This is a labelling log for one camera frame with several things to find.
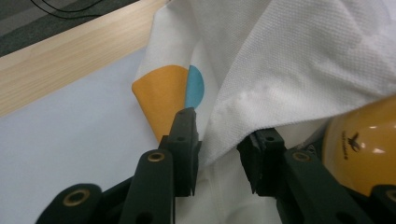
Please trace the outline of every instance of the yellow object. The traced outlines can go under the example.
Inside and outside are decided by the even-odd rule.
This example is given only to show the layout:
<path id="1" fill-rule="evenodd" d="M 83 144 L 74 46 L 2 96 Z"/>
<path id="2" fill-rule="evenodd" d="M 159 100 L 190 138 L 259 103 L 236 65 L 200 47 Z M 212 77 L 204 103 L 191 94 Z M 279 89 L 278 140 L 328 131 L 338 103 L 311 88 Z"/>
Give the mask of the yellow object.
<path id="1" fill-rule="evenodd" d="M 188 73 L 184 67 L 168 65 L 145 74 L 132 85 L 159 142 L 169 134 L 176 112 L 184 108 Z"/>
<path id="2" fill-rule="evenodd" d="M 334 118 L 322 159 L 340 184 L 363 195 L 396 185 L 396 95 Z"/>

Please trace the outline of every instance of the white surface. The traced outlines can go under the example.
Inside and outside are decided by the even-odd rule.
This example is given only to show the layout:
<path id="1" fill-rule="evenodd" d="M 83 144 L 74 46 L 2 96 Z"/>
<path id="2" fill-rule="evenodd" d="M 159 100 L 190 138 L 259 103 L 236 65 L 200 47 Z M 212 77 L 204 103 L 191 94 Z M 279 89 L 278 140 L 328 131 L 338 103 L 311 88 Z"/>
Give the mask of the white surface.
<path id="1" fill-rule="evenodd" d="M 0 223 L 34 223 L 63 189 L 106 190 L 158 146 L 131 92 L 144 50 L 0 118 Z"/>

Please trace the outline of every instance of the blue patch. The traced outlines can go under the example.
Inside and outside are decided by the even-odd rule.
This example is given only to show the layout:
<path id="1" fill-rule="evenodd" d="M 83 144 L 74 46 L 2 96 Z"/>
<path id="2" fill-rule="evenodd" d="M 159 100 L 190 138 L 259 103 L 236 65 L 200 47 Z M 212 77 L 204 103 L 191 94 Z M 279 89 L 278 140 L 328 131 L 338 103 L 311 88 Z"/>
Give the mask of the blue patch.
<path id="1" fill-rule="evenodd" d="M 196 108 L 204 98 L 205 85 L 201 72 L 193 65 L 190 65 L 187 76 L 186 101 L 184 106 Z"/>

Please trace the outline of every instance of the white towel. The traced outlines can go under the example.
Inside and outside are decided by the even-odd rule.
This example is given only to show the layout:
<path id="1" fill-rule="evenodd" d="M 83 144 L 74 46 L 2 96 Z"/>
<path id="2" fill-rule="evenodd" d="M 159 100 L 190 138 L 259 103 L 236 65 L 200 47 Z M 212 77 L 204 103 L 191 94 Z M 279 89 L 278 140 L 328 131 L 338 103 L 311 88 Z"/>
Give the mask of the white towel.
<path id="1" fill-rule="evenodd" d="M 316 127 L 307 121 L 395 93 L 395 31 L 380 0 L 174 0 L 157 12 L 134 93 L 157 137 L 169 128 L 158 131 L 158 123 L 183 107 L 177 102 L 187 106 L 193 99 L 203 137 L 200 178 L 206 182 L 198 183 L 197 197 L 204 198 L 182 200 L 178 209 L 186 202 L 194 208 L 177 212 L 178 220 L 242 223 L 238 218 L 252 215 L 257 220 L 251 223 L 262 223 L 260 207 L 274 204 L 251 199 L 237 156 L 224 155 L 248 134 L 269 127 L 283 126 L 279 130 L 292 147 L 312 129 L 291 137 L 291 124 Z M 174 76 L 181 78 L 176 85 L 168 83 Z M 194 83 L 198 87 L 191 89 Z M 166 104 L 145 103 L 155 98 Z M 228 163 L 233 175 L 219 165 Z M 232 195 L 239 200 L 227 203 Z M 204 211 L 213 216 L 204 217 Z"/>

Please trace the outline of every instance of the wooden table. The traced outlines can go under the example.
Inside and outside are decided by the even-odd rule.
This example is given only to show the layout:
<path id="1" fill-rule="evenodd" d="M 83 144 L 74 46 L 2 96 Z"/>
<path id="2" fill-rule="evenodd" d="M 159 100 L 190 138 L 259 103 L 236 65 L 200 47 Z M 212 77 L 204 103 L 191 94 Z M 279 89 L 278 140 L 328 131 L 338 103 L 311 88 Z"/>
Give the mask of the wooden table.
<path id="1" fill-rule="evenodd" d="M 0 117 L 145 47 L 164 0 L 140 0 L 0 58 Z"/>

